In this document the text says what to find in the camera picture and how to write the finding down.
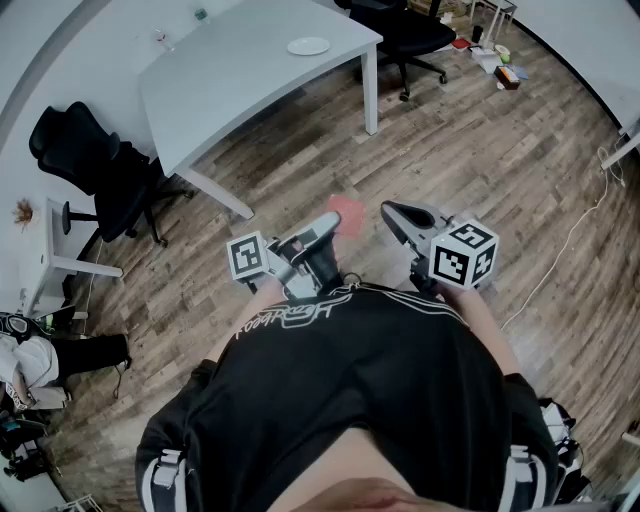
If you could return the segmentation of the white table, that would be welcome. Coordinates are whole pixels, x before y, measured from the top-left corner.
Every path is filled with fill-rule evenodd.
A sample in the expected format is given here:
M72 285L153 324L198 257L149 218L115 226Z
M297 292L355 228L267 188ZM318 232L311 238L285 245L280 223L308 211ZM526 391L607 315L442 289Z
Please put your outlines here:
M296 56L289 42L330 49ZM354 58L363 74L364 124L378 130L377 45L382 36L313 0L244 0L181 40L140 75L141 96L166 176L187 180L245 219L253 210L193 164L275 101Z

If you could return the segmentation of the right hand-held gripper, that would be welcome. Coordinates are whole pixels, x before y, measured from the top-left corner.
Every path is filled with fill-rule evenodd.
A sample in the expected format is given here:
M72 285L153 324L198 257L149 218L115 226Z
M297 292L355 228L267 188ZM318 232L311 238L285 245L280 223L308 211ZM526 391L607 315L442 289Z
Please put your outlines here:
M384 201L381 216L401 244L415 248L410 279L419 290L435 282L469 290L494 269L499 236L476 220L451 223L431 205L399 201Z

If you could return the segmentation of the white desk frame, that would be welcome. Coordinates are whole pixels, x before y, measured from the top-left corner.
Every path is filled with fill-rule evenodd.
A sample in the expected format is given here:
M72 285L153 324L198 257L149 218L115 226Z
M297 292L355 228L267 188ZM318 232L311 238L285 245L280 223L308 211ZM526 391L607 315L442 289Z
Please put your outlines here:
M617 146L611 156L608 156L601 163L601 169L606 170L618 163L629 152L640 146L640 115L636 120L618 129L619 141L622 145Z

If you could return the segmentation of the brown dried plant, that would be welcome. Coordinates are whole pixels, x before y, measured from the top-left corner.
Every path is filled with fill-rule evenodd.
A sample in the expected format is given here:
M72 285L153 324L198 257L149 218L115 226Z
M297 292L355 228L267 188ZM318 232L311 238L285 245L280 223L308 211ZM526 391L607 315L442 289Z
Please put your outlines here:
M12 211L14 224L24 232L34 219L34 209L27 198L22 198L16 202Z

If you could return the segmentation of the small white desk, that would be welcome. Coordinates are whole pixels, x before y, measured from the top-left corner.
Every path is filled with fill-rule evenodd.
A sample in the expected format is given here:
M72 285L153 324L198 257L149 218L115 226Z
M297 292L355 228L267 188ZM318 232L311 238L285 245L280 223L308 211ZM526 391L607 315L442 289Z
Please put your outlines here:
M26 229L26 249L19 258L19 311L22 314L33 316L38 312L49 312L57 303L63 302L45 291L55 272L63 272L63 277L78 273L112 278L123 276L121 268L80 261L56 251L55 234L61 229L54 227L54 221L62 218L60 203L46 198L38 212L37 222Z

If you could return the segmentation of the white round plate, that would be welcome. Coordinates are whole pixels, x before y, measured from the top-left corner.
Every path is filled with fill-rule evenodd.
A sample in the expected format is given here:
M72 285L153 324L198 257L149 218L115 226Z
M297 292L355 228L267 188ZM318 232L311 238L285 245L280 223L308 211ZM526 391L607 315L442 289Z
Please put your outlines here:
M288 43L287 51L296 56L315 56L327 52L330 42L321 37L302 37Z

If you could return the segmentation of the person's right forearm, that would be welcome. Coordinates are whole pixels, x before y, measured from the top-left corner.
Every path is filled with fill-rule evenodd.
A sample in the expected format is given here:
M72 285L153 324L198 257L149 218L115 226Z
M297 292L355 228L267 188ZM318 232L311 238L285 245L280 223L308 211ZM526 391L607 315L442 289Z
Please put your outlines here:
M502 373L519 374L520 365L516 355L479 292L475 288L461 290L439 284L439 293L483 343Z

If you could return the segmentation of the red object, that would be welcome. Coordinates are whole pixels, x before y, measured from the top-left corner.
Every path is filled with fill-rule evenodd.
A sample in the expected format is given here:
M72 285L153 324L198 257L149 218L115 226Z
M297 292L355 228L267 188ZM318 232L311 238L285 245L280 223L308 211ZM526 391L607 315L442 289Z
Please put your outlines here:
M337 234L350 238L359 237L364 220L364 204L361 201L333 194L328 200L327 210L340 216Z

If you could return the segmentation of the white box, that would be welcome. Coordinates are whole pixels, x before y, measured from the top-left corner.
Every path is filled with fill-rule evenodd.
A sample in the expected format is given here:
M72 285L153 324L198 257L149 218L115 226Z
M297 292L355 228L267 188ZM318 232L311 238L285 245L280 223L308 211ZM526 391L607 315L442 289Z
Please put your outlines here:
M472 60L487 74L494 74L495 70L503 65L500 56L494 50L473 46L470 51Z

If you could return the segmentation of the black backpack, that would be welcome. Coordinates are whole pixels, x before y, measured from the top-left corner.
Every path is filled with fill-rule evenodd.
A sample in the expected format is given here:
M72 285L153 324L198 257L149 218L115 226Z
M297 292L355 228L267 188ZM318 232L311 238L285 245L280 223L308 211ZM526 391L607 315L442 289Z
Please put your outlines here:
M573 436L576 419L551 398L539 400L542 416L555 444L558 460L558 485L554 497L555 505L577 501L591 485L582 471L584 453Z

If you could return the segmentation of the person's left forearm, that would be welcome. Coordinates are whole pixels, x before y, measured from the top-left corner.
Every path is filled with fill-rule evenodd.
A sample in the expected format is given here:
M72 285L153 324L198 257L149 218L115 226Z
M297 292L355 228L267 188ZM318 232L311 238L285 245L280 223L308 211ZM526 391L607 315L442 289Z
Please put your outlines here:
M217 341L206 355L206 359L217 362L224 352L226 346L240 332L242 327L262 310L273 304L284 301L283 285L275 278L268 277L252 296L246 307L241 311L236 320L231 324L229 330Z

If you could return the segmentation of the black mesh office chair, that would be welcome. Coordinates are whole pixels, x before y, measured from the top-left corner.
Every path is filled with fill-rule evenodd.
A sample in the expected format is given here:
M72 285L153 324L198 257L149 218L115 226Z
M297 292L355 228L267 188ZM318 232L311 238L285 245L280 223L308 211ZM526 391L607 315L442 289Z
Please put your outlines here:
M408 0L333 0L341 9L349 11L349 18L383 37L377 50L383 54L379 67L394 64L398 67L403 91L399 95L407 102L411 92L407 79L408 64L439 75L441 84L448 83L444 69L419 59L454 42L456 33L437 16L441 0L431 0L427 14L409 8Z
M105 242L121 235L134 238L135 225L143 217L153 241L165 247L168 242L158 235L152 206L194 195L186 189L164 190L160 160L142 154L117 133L107 133L80 101L64 111L47 107L28 146L41 171L69 182L94 200L93 214L74 212L68 202L63 205L64 234L70 233L75 222L95 222Z

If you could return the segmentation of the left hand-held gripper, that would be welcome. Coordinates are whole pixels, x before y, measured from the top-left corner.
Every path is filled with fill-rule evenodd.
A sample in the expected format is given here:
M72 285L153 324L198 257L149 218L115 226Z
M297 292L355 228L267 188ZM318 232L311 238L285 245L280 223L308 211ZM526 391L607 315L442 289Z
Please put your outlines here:
M272 277L286 299L315 297L344 284L333 238L341 216L326 212L285 240L267 241L260 231L227 243L232 279L255 294Z

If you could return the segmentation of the person's black shirt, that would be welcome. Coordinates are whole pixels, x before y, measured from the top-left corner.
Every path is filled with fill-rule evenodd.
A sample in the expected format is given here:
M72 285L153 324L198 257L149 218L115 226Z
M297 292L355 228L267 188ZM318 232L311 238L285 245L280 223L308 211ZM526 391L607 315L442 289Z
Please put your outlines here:
M144 512L268 512L349 428L437 512L552 503L558 454L539 400L436 294L373 284L273 304L148 422Z

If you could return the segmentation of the white metal rack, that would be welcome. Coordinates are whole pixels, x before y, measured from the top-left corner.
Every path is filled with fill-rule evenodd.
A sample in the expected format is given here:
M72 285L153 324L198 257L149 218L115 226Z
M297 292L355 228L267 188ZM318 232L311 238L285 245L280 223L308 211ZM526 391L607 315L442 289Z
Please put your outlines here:
M484 11L489 9L492 12L489 26L483 29L480 37L480 44L488 47L496 41L505 21L507 21L507 28L510 28L517 11L517 5L514 0L470 0L470 22L473 22L478 7Z

